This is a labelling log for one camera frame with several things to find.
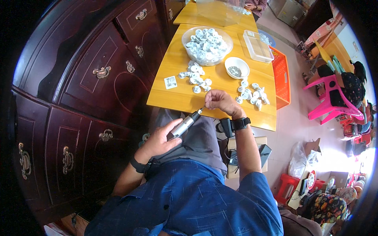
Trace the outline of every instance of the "red plastic stool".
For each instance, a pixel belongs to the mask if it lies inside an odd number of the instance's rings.
[[[297,188],[299,181],[301,179],[294,176],[290,176],[285,173],[281,175],[280,179],[282,180],[282,184],[281,184],[280,190],[278,191],[277,195],[274,196],[274,198],[277,200],[277,202],[281,204],[285,204],[289,200],[289,198],[292,196],[294,190]],[[291,191],[290,194],[285,193],[285,190],[289,189],[288,185],[293,186],[293,190]]]
[[[321,179],[317,179],[317,180],[315,181],[314,187],[311,189],[311,192],[313,192],[313,191],[315,191],[315,190],[322,189],[323,184],[325,184],[325,181],[323,181],[323,180],[321,180]]]

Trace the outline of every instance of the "black wristband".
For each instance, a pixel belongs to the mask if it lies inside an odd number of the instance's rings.
[[[247,128],[247,124],[250,124],[250,123],[251,123],[251,120],[248,117],[247,118],[240,118],[240,119],[237,119],[237,120],[233,120],[232,126],[233,126],[234,130],[242,130],[242,129]]]
[[[148,168],[150,167],[149,164],[140,164],[135,160],[135,158],[131,158],[130,164],[136,169],[138,173],[144,174]]]

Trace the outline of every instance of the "man's hand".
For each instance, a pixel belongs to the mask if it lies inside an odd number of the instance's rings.
[[[147,164],[153,156],[161,155],[179,145],[181,138],[175,138],[167,142],[167,134],[181,121],[181,118],[169,122],[166,126],[159,127],[150,138],[135,153],[135,160],[141,164]]]
[[[248,9],[248,10],[254,10],[257,8],[256,5],[253,5],[252,3],[247,3],[245,6],[244,6],[245,9]]]
[[[223,90],[212,89],[208,91],[205,96],[205,106],[211,110],[219,108],[234,120],[246,117],[241,106]]]

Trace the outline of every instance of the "label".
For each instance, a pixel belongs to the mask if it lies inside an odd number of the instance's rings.
[[[166,89],[176,88],[177,87],[176,77],[175,76],[171,76],[171,77],[165,78],[164,79],[164,83],[166,84]]]

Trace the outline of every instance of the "metal handle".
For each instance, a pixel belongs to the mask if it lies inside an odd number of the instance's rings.
[[[111,129],[104,130],[104,133],[100,133],[99,137],[104,141],[107,142],[109,139],[113,138],[113,131]]]
[[[68,147],[63,148],[63,174],[67,174],[73,168],[73,154],[68,151]]]
[[[169,18],[173,20],[173,11],[172,9],[169,9]]]
[[[137,20],[143,20],[147,16],[147,9],[143,9],[141,12],[139,12],[138,15],[135,16],[135,19]]]
[[[133,67],[133,65],[128,60],[126,61],[126,65],[127,65],[127,71],[128,72],[133,73],[135,71],[135,68]]]
[[[92,74],[95,74],[98,79],[106,78],[109,75],[109,72],[112,68],[110,66],[101,67],[99,69],[94,69]]]
[[[28,175],[31,174],[31,163],[29,153],[23,149],[23,143],[19,143],[19,154],[21,155],[20,164],[22,166],[22,177],[28,179]]]
[[[142,46],[140,46],[140,47],[135,46],[135,49],[136,49],[136,52],[138,53],[139,57],[142,58],[143,55],[144,55],[144,51],[143,51]]]

